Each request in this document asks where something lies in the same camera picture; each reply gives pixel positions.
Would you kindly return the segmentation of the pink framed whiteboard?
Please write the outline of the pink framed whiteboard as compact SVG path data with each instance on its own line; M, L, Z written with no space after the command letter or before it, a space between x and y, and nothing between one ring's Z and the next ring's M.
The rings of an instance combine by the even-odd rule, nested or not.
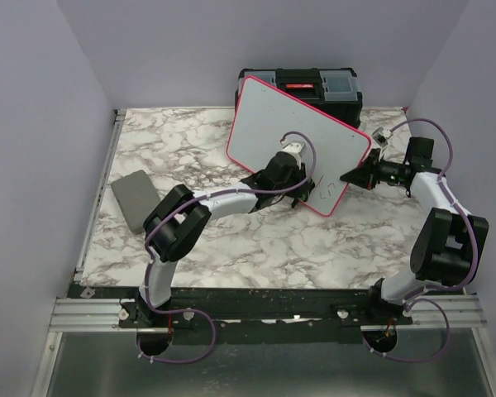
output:
M365 158L371 138L256 77L245 78L227 142L228 158L256 172L293 141L310 141L315 148L312 153L305 146L302 153L306 171L314 170L315 184L305 205L329 217L348 186L340 177Z

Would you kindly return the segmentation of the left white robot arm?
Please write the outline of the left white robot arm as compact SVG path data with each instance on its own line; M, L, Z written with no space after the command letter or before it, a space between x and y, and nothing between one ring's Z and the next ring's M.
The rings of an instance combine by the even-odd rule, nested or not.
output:
M165 304L178 261L196 245L206 226L219 218L256 213L283 197L293 204L308 199L312 174L302 162L304 147L293 142L278 151L268 165L228 189L196 194L175 186L144 222L145 250L150 256L140 287L138 316L150 327L166 319Z

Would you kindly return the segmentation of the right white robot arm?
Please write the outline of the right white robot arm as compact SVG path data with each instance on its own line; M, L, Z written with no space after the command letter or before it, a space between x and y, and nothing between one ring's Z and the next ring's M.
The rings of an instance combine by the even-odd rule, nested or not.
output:
M409 267L370 287L365 317L381 324L396 308L428 291L463 289L475 277L489 231L485 218L470 214L455 199L441 170L432 166L434 140L412 137L402 163L372 150L340 180L372 190L379 183L403 187L429 211L410 254Z

